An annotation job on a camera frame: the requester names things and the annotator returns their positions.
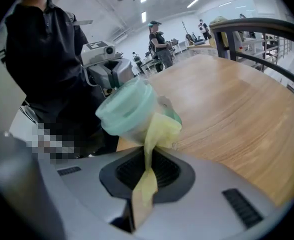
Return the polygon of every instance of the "gray pants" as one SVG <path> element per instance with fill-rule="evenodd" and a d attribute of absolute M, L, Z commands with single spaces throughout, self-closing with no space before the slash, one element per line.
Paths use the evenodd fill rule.
<path fill-rule="evenodd" d="M 157 55 L 161 62 L 165 65 L 165 68 L 168 69 L 173 65 L 173 60 L 171 52 L 168 49 L 160 50 L 157 52 Z"/>

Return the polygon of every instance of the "round wooden table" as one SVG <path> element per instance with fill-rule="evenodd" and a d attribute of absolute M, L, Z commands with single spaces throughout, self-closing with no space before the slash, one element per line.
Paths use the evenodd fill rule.
<path fill-rule="evenodd" d="M 276 205 L 294 198 L 294 95 L 244 64 L 197 55 L 149 78 L 182 120 L 178 150 L 220 162 Z M 135 144 L 119 139 L 117 150 Z"/>

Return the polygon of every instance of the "curved black rail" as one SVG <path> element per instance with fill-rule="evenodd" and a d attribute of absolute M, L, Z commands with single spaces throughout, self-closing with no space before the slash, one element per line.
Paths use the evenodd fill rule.
<path fill-rule="evenodd" d="M 260 32 L 283 37 L 294 42 L 294 24 L 272 18 L 239 18 L 214 23 L 209 25 L 209 27 L 214 34 L 219 57 L 226 58 L 227 55 L 225 51 L 229 50 L 230 59 L 233 61 L 237 61 L 237 57 L 241 57 L 254 62 L 258 62 L 279 72 L 280 74 L 294 82 L 294 74 L 282 68 L 281 66 L 275 65 L 266 59 L 258 58 L 256 56 L 236 51 L 233 36 L 234 31 Z M 229 47 L 224 47 L 221 34 L 222 32 L 225 32 L 227 35 Z"/>

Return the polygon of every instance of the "teal plastic lid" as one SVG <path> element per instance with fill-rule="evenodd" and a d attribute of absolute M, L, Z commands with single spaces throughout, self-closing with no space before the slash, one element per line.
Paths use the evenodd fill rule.
<path fill-rule="evenodd" d="M 110 95 L 95 114 L 108 134 L 121 136 L 144 122 L 156 103 L 157 94 L 151 84 L 135 77 Z"/>

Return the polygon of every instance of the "plastic container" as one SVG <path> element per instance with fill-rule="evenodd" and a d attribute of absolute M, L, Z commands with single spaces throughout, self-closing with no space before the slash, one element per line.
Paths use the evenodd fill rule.
<path fill-rule="evenodd" d="M 155 112 L 181 123 L 179 116 L 170 108 L 171 104 L 159 103 L 164 99 L 168 100 L 165 97 L 159 99 L 146 79 L 135 77 L 110 95 L 96 110 L 96 116 L 108 134 L 143 144 Z"/>

